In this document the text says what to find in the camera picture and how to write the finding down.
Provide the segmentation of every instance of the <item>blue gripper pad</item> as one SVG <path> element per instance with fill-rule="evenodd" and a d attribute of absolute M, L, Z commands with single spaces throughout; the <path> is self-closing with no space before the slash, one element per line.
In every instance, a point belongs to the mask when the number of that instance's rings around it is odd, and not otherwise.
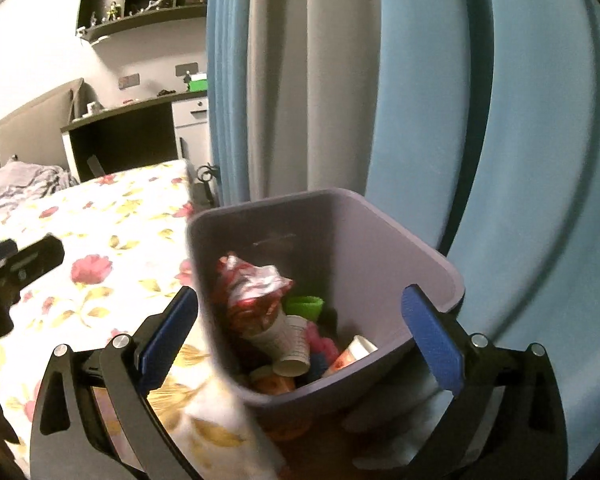
<path fill-rule="evenodd" d="M 448 329 L 455 328 L 457 332 L 459 325 L 450 325 L 458 322 L 450 319 L 450 323 L 444 323 L 445 314 L 436 310 L 417 285 L 410 285 L 402 292 L 400 311 L 438 385 L 456 396 L 464 386 L 464 355 L 461 342 L 454 338 L 457 334 L 450 334 Z"/>
<path fill-rule="evenodd" d="M 198 317 L 198 296 L 192 288 L 183 286 L 167 309 L 168 315 L 140 356 L 141 377 L 138 388 L 141 392 L 149 392 L 162 386 L 173 360 Z"/>

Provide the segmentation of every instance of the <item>desk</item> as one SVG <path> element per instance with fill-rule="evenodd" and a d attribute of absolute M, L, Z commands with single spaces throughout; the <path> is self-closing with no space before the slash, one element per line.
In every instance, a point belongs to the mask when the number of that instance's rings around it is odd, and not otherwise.
<path fill-rule="evenodd" d="M 206 91 L 180 92 L 74 121 L 61 129 L 69 169 L 80 181 L 94 177 L 87 159 L 95 155 L 106 173 L 131 170 L 174 158 L 197 169 L 212 162 Z"/>

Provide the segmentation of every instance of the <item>metal screw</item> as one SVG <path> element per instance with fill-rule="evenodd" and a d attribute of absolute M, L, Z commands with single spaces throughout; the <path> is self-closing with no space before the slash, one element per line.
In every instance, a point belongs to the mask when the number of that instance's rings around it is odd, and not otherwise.
<path fill-rule="evenodd" d="M 64 345 L 64 344 L 58 345 L 54 348 L 54 355 L 56 357 L 60 357 L 60 356 L 63 356 L 64 354 L 66 354 L 66 351 L 67 351 L 66 345 Z"/>
<path fill-rule="evenodd" d="M 487 336 L 485 336 L 484 334 L 473 334 L 471 336 L 471 343 L 476 348 L 485 348 L 485 346 L 487 346 L 489 344 L 489 340 L 487 339 Z"/>
<path fill-rule="evenodd" d="M 538 357 L 542 357 L 544 354 L 546 354 L 544 346 L 542 346 L 540 343 L 533 343 L 531 345 L 531 351 L 534 353 L 534 355 L 537 355 Z"/>
<path fill-rule="evenodd" d="M 115 346 L 116 348 L 124 348 L 128 344 L 129 336 L 127 334 L 117 335 L 116 338 L 113 340 L 113 346 Z"/>

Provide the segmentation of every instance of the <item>headboard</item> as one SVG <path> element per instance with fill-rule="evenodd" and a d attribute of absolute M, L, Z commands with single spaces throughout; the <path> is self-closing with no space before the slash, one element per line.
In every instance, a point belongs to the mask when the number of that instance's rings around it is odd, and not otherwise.
<path fill-rule="evenodd" d="M 84 80 L 65 83 L 0 120 L 0 167 L 11 155 L 23 162 L 68 169 L 60 128 L 84 109 Z"/>

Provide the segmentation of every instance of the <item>floral bedspread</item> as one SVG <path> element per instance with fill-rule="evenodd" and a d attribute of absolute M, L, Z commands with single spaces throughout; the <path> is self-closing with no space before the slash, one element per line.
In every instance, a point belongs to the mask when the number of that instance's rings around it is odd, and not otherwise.
<path fill-rule="evenodd" d="M 101 348 L 133 333 L 190 282 L 185 228 L 194 213 L 184 161 L 107 175 L 0 216 L 0 240 L 22 248 L 52 233 L 64 263 L 23 291 L 11 309 L 14 330 L 0 339 L 0 403 L 29 474 L 31 421 L 40 380 L 56 345 Z M 242 405 L 216 377 L 195 323 L 163 386 L 149 402 L 205 479 L 274 479 L 282 459 Z M 120 458 L 141 468 L 106 390 L 96 389 Z"/>

